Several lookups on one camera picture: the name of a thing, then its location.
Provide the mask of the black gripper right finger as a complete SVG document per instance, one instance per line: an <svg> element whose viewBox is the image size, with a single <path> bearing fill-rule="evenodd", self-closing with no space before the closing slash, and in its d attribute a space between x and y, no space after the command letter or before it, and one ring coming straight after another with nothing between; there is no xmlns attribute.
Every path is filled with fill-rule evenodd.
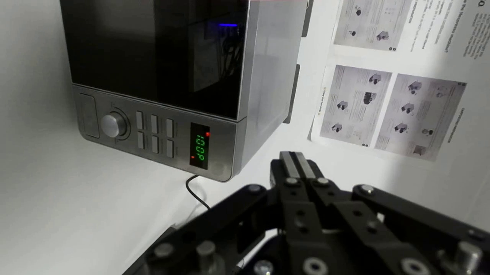
<svg viewBox="0 0 490 275"><path fill-rule="evenodd" d="M321 227L330 230L338 275L424 275L421 254L396 239L364 202L343 193L301 154L292 160Z"/></svg>

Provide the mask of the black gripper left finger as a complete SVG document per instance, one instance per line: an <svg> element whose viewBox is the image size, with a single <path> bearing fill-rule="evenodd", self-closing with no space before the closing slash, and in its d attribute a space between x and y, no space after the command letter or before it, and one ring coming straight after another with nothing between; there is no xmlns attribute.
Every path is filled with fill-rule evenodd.
<svg viewBox="0 0 490 275"><path fill-rule="evenodd" d="M321 227L306 186L315 175L301 154L281 152L271 166L278 195L291 275L327 275Z"/></svg>

